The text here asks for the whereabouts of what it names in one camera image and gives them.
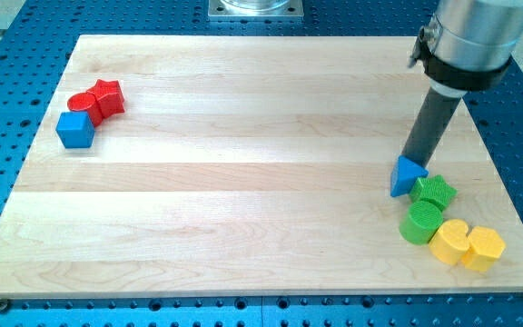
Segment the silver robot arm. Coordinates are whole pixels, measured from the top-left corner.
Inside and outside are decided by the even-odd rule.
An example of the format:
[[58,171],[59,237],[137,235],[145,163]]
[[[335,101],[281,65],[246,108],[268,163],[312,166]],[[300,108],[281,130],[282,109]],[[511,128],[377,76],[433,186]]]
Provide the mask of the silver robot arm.
[[523,33],[523,0],[440,0],[410,60],[435,92],[460,98],[497,85]]

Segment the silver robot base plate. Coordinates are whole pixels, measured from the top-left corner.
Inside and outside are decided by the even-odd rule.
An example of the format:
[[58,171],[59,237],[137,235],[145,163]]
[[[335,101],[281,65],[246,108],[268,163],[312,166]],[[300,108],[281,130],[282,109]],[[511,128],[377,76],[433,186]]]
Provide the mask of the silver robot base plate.
[[304,17],[302,0],[209,0],[208,17],[213,20]]

